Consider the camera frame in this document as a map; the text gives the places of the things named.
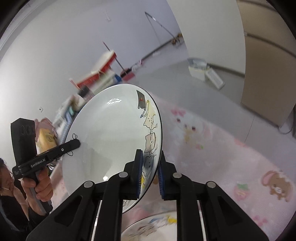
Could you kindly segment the person's left hand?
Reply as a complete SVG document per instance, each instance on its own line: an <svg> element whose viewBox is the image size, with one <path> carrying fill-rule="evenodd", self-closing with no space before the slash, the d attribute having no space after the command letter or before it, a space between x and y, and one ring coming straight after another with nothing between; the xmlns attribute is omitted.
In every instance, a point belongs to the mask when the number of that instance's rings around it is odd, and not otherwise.
<svg viewBox="0 0 296 241"><path fill-rule="evenodd" d="M40 208L38 201L48 202L53 196L53 186L51 184L49 170L47 167L39 172L38 180L39 183L36 184L33 179L25 177L21 179L21 185L26 193L27 202L31 209L35 213L44 216L45 213Z"/></svg>

